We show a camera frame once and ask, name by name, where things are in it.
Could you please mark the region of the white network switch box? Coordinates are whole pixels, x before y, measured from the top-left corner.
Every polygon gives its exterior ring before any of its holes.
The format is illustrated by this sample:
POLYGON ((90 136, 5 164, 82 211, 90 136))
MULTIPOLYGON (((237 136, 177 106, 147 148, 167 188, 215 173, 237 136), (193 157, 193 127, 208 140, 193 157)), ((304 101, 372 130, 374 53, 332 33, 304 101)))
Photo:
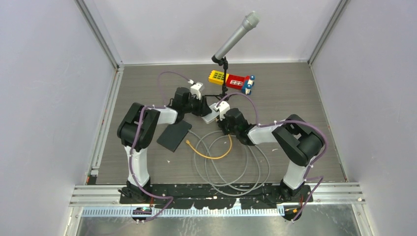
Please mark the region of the white network switch box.
POLYGON ((216 103, 211 104, 209 106, 211 112, 208 115, 202 117, 203 121, 206 124, 210 124, 210 123, 214 122, 215 119, 219 116, 219 112, 215 109, 215 107, 216 107, 216 103))

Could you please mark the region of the black network switch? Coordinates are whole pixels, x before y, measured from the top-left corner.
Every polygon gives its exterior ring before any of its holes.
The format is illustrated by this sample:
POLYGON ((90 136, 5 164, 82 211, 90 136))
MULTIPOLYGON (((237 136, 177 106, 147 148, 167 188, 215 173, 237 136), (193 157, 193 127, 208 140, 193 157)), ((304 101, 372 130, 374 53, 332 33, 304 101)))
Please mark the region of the black network switch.
POLYGON ((182 120, 177 124, 169 124, 157 139, 157 143, 171 152, 175 152, 184 140, 192 124, 182 120))

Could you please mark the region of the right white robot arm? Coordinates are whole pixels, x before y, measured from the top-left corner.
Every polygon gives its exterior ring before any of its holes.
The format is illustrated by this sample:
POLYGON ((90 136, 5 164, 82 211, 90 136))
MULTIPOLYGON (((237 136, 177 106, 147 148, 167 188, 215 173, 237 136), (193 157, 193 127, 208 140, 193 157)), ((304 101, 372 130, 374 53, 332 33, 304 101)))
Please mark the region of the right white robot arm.
POLYGON ((243 145, 280 145, 290 161, 280 182, 281 197, 288 202, 300 196, 311 165, 328 146, 323 132, 296 114, 271 124, 255 125, 250 124, 239 109, 232 108, 220 113, 217 124, 224 134, 236 136, 243 145))

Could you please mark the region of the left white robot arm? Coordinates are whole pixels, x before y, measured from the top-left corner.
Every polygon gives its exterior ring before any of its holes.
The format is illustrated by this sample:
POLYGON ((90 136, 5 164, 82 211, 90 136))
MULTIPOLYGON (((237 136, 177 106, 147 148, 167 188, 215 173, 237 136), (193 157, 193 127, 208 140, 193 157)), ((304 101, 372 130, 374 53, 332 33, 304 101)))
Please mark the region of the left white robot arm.
POLYGON ((158 125, 167 127, 157 139, 164 148, 174 152, 188 134, 192 125, 183 119, 186 114, 204 118, 212 113, 207 96, 201 94, 197 85, 179 87, 168 105, 163 107, 133 103, 120 123, 117 136, 128 158, 129 176, 127 188, 138 203, 146 203, 151 196, 147 187, 150 180, 147 164, 148 147, 158 125))

